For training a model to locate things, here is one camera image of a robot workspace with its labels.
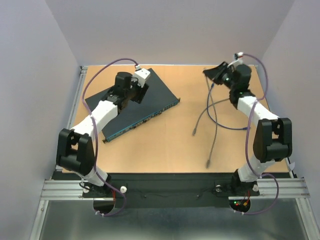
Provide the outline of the grey ethernet cable short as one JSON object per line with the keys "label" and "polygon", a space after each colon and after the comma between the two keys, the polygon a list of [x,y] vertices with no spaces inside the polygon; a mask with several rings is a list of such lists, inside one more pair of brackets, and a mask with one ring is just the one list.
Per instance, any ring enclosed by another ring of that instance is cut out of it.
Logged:
{"label": "grey ethernet cable short", "polygon": [[212,165],[213,155],[214,155],[215,146],[216,146],[216,142],[217,142],[218,115],[217,115],[215,101],[213,98],[214,84],[207,77],[205,77],[205,82],[206,82],[207,89],[208,89],[206,110],[208,113],[208,117],[214,119],[214,121],[212,121],[210,119],[211,120],[211,126],[210,126],[211,127],[211,135],[210,135],[210,140],[209,140],[208,156],[207,156],[207,160],[205,163],[205,169],[209,170],[210,166]]}

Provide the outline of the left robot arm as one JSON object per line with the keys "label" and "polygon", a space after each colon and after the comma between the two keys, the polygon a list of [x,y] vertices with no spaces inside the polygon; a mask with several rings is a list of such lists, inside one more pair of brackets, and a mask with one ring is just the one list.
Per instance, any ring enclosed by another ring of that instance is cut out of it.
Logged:
{"label": "left robot arm", "polygon": [[98,146],[98,134],[122,110],[129,101],[140,104],[149,88],[147,80],[150,71],[141,68],[133,74],[118,72],[115,83],[110,87],[97,106],[79,124],[71,129],[62,129],[58,135],[56,164],[76,173],[91,185],[100,197],[108,196],[111,191],[111,177],[97,167],[95,146]]}

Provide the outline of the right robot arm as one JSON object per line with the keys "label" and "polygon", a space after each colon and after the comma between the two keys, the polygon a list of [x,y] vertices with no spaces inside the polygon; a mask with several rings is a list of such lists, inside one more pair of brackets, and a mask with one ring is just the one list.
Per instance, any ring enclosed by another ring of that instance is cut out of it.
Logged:
{"label": "right robot arm", "polygon": [[232,175],[227,190],[242,195],[252,190],[266,169],[292,154],[292,121],[279,117],[262,105],[249,89],[252,70],[242,63],[237,66],[222,62],[203,71],[206,79],[229,89],[229,101],[248,117],[248,126],[255,125],[253,155]]}

